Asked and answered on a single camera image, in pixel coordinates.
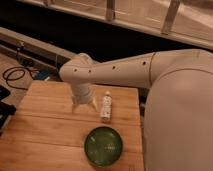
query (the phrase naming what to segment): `black cable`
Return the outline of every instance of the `black cable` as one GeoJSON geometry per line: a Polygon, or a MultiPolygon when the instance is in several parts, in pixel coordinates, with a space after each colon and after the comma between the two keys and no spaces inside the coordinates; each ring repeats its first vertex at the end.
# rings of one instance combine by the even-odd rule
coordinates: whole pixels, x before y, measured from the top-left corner
{"type": "MultiPolygon", "coordinates": [[[[17,53],[16,53],[16,56],[15,56],[15,58],[16,58],[16,60],[19,62],[19,63],[21,63],[20,62],[20,59],[19,59],[19,52],[21,51],[21,49],[23,49],[23,47],[22,48],[18,48],[17,49],[17,53]]],[[[3,79],[6,81],[6,84],[9,86],[9,87],[11,87],[11,88],[15,88],[15,89],[19,89],[19,90],[28,90],[27,88],[24,88],[24,87],[17,87],[17,86],[14,86],[14,85],[11,85],[10,83],[9,83],[9,81],[17,81],[17,80],[19,80],[19,79],[21,79],[21,78],[23,78],[24,76],[25,76],[25,74],[26,74],[26,72],[28,72],[29,73],[29,75],[30,75],[30,77],[33,79],[33,72],[37,72],[38,70],[31,70],[31,69],[29,69],[29,68],[27,68],[27,67],[11,67],[11,68],[8,68],[7,70],[5,70],[4,72],[3,72],[3,74],[2,74],[2,77],[3,77],[3,79]],[[14,74],[14,73],[16,73],[16,72],[22,72],[22,74],[20,75],[20,76],[18,76],[18,77],[16,77],[16,78],[11,78],[11,76],[14,74]]]]}

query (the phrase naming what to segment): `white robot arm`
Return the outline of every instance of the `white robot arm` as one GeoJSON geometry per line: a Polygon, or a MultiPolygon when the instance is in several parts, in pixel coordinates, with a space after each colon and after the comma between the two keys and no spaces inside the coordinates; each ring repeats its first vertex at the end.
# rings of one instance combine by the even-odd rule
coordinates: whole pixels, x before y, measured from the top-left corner
{"type": "Polygon", "coordinates": [[[85,104],[92,100],[88,83],[150,88],[171,64],[201,55],[211,53],[195,49],[166,51],[104,63],[94,63],[87,54],[81,53],[62,66],[60,76],[70,83],[74,103],[85,104]]]}
{"type": "Polygon", "coordinates": [[[89,83],[150,88],[145,106],[147,171],[213,170],[213,54],[156,52],[104,63],[79,54],[60,70],[74,103],[92,101],[89,83]]]}

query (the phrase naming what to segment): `green bowl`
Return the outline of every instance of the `green bowl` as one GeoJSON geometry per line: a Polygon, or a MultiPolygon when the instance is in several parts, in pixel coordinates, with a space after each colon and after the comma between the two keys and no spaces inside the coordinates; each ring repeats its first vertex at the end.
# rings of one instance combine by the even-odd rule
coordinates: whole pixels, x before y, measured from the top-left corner
{"type": "Polygon", "coordinates": [[[84,150],[90,163],[96,167],[112,165],[121,156],[123,143],[117,131],[98,127],[87,136],[84,150]]]}

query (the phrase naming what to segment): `wooden table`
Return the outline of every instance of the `wooden table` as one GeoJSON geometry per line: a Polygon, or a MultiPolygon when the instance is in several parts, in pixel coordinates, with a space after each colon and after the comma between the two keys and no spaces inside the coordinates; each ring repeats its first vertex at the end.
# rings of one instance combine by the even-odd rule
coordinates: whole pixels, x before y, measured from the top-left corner
{"type": "Polygon", "coordinates": [[[0,171],[143,171],[138,92],[133,88],[93,85],[98,112],[87,105],[72,113],[68,84],[34,81],[0,138],[0,171]],[[113,100],[110,126],[124,143],[120,159],[94,168],[84,153],[84,140],[100,122],[105,91],[113,100]]]}

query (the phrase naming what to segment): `white bottle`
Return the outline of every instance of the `white bottle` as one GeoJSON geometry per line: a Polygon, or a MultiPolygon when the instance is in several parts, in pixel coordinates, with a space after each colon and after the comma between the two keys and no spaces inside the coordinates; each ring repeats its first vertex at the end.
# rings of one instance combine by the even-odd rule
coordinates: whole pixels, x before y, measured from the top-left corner
{"type": "Polygon", "coordinates": [[[102,101],[102,108],[101,108],[101,121],[104,123],[110,122],[111,117],[111,110],[112,110],[112,98],[110,96],[110,92],[107,91],[105,96],[103,97],[102,101]]]}

